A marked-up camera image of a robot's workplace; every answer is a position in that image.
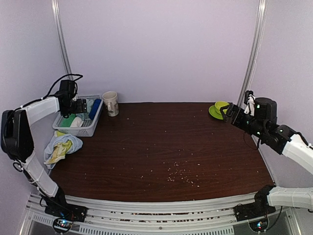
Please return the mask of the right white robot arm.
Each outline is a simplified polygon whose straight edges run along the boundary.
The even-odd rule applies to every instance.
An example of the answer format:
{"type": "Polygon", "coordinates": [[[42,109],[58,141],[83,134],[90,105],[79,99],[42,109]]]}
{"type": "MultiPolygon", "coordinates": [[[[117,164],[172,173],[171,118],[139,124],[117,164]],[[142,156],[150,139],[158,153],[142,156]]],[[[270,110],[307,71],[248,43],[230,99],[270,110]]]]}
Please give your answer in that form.
{"type": "MultiPolygon", "coordinates": [[[[249,93],[245,98],[246,108],[233,103],[222,106],[220,113],[224,121],[245,133],[256,136],[260,144],[265,144],[277,154],[283,155],[309,173],[313,171],[313,146],[300,132],[287,125],[277,124],[277,103],[269,98],[255,98],[249,93]]],[[[250,205],[236,207],[238,214],[244,211],[261,216],[276,206],[313,209],[312,188],[283,188],[265,186],[254,196],[250,205]]]]}

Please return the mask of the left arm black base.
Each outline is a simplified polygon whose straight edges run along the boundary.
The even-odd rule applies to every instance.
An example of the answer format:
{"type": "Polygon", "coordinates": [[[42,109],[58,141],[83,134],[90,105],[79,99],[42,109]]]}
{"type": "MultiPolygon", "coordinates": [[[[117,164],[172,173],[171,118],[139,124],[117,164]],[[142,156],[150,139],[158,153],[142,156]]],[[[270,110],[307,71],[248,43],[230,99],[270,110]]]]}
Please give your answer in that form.
{"type": "Polygon", "coordinates": [[[63,208],[57,205],[46,206],[45,213],[54,217],[63,218],[73,222],[84,222],[87,215],[87,208],[84,206],[78,206],[68,204],[63,208]]]}

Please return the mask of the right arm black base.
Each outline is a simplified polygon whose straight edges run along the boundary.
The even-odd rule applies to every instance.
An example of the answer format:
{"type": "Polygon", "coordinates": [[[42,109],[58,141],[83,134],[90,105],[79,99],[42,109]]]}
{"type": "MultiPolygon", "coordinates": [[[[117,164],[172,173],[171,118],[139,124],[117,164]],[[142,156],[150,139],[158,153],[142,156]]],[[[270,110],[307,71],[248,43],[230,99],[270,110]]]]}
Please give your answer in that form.
{"type": "Polygon", "coordinates": [[[257,206],[256,203],[238,204],[234,208],[237,221],[251,220],[276,212],[272,206],[257,206]]]}

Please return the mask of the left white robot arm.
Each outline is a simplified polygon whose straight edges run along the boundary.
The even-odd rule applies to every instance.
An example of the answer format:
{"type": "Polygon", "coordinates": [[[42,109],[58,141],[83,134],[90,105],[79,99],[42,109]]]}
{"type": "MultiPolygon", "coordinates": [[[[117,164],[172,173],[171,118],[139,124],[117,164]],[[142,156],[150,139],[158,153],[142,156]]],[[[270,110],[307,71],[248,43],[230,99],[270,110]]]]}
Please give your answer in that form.
{"type": "Polygon", "coordinates": [[[68,92],[59,92],[54,96],[42,97],[15,110],[6,110],[2,113],[0,134],[2,151],[13,161],[16,170],[22,172],[38,189],[45,201],[51,203],[51,209],[59,217],[68,216],[70,206],[62,188],[51,179],[37,158],[31,126],[54,113],[60,113],[67,118],[71,114],[86,111],[85,99],[73,99],[68,92]]]}

